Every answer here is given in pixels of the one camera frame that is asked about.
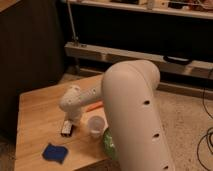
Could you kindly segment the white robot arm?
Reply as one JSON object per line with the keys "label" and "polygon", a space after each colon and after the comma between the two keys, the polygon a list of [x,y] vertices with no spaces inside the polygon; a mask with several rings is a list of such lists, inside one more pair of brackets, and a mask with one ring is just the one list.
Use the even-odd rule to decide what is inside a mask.
{"label": "white robot arm", "polygon": [[77,124],[81,107],[103,102],[122,171],[175,171],[154,97],[159,82],[160,72],[154,63],[119,62],[87,90],[70,86],[59,106],[66,119]]}

